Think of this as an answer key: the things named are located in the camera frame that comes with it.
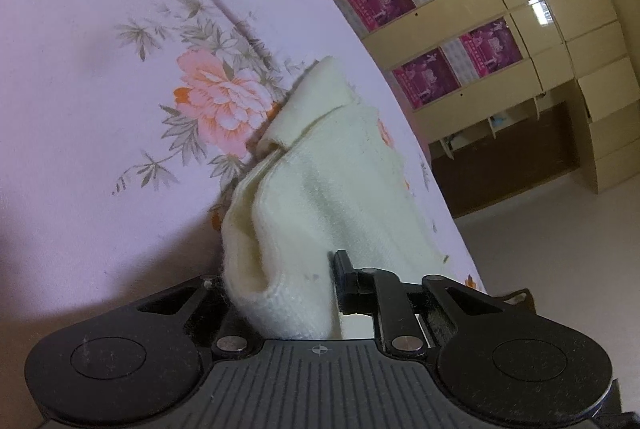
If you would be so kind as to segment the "cream knit sweater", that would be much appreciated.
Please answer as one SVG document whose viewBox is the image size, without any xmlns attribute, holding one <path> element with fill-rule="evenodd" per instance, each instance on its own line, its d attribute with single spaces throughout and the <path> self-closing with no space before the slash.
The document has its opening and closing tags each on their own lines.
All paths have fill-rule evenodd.
<svg viewBox="0 0 640 429">
<path fill-rule="evenodd" d="M 408 283 L 447 273 L 378 112 L 359 102 L 334 58 L 299 81 L 257 149 L 221 238 L 228 296 L 262 336 L 341 337 L 331 270 L 338 250 L 355 267 Z"/>
</svg>

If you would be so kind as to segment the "open corner shelf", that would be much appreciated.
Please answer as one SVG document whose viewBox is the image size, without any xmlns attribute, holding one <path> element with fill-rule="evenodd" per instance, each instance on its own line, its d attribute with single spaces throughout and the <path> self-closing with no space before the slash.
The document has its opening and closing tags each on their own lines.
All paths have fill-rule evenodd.
<svg viewBox="0 0 640 429">
<path fill-rule="evenodd" d="M 510 126 L 515 126 L 521 121 L 538 120 L 546 96 L 546 93 L 536 95 L 530 100 L 497 112 L 497 114 L 474 123 L 472 126 L 432 142 L 428 145 L 431 158 L 437 159 L 445 156 L 454 159 L 454 153 L 465 146 L 483 140 L 485 137 L 495 140 L 499 132 L 510 128 Z"/>
</svg>

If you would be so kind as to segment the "dark wooden door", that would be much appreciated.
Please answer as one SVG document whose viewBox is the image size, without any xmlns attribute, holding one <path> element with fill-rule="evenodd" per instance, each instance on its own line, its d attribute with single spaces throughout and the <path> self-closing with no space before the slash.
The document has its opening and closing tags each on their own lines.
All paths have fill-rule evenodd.
<svg viewBox="0 0 640 429">
<path fill-rule="evenodd" d="M 442 155 L 432 172 L 455 218 L 477 212 L 579 168 L 567 105 Z"/>
</svg>

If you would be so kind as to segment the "upper right magenta poster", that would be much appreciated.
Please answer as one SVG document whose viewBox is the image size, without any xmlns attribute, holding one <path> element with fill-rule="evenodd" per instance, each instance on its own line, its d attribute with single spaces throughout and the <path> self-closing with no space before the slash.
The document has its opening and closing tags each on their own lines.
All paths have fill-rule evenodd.
<svg viewBox="0 0 640 429">
<path fill-rule="evenodd" d="M 431 104 L 460 84 L 440 48 L 434 48 L 392 70 L 413 109 Z"/>
</svg>

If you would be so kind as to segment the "magenta poster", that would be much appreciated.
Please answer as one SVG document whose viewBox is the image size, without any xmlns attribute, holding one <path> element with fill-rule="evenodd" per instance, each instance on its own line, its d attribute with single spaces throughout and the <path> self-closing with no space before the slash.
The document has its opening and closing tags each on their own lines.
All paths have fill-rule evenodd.
<svg viewBox="0 0 640 429">
<path fill-rule="evenodd" d="M 356 33 L 364 37 L 415 7 L 413 0 L 344 0 L 343 10 Z"/>
<path fill-rule="evenodd" d="M 392 70 L 413 109 L 431 104 L 460 84 L 440 48 L 434 48 Z"/>
<path fill-rule="evenodd" d="M 523 59 L 514 35 L 503 17 L 463 33 L 459 40 L 480 78 L 495 74 Z"/>
</svg>

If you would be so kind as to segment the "lower right magenta poster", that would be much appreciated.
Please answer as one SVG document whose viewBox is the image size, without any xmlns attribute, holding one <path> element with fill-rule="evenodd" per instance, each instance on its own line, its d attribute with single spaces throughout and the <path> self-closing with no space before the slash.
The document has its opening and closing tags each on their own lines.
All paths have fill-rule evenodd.
<svg viewBox="0 0 640 429">
<path fill-rule="evenodd" d="M 523 59 L 514 35 L 503 17 L 463 33 L 459 40 L 480 78 L 495 74 Z"/>
</svg>

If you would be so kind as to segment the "upper left magenta poster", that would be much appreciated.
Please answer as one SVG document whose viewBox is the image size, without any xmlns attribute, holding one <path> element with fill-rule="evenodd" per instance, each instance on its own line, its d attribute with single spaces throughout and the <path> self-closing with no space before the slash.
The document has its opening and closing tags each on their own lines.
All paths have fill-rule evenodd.
<svg viewBox="0 0 640 429">
<path fill-rule="evenodd" d="M 356 33 L 364 37 L 415 7 L 413 0 L 344 0 L 343 10 Z"/>
</svg>

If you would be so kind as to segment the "lilac floral bedsheet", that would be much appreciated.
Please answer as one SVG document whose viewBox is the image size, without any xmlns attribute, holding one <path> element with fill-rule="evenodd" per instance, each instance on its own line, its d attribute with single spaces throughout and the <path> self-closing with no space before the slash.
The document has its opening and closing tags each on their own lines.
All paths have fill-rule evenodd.
<svg viewBox="0 0 640 429">
<path fill-rule="evenodd" d="M 448 274 L 480 275 L 430 160 L 333 0 L 1 0 L 1 423 L 41 417 L 23 368 L 58 328 L 217 266 L 258 134 L 338 59 L 404 157 Z"/>
</svg>

